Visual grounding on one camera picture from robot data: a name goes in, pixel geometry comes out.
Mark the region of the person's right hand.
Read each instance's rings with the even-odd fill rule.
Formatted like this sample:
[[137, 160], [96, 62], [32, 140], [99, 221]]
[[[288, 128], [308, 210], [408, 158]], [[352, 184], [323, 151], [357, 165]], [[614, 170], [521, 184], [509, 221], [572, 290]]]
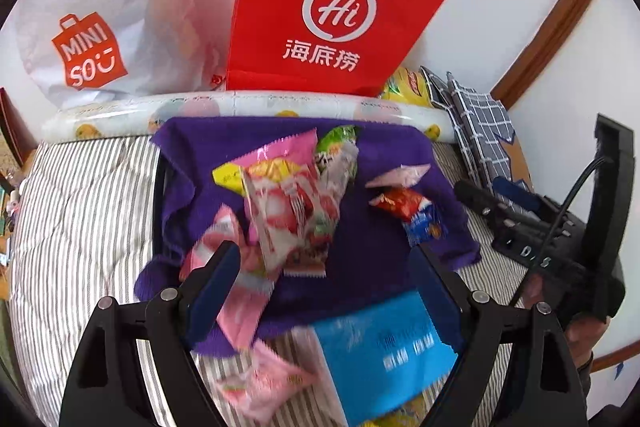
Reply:
[[[544, 280], [538, 274], [529, 277], [523, 289], [523, 303], [526, 309], [535, 306], [539, 301], [544, 301]], [[578, 369], [589, 367], [593, 360], [593, 348], [603, 337], [610, 326], [608, 317], [604, 322], [591, 315], [577, 317], [565, 329], [565, 338], [570, 348], [570, 354]]]

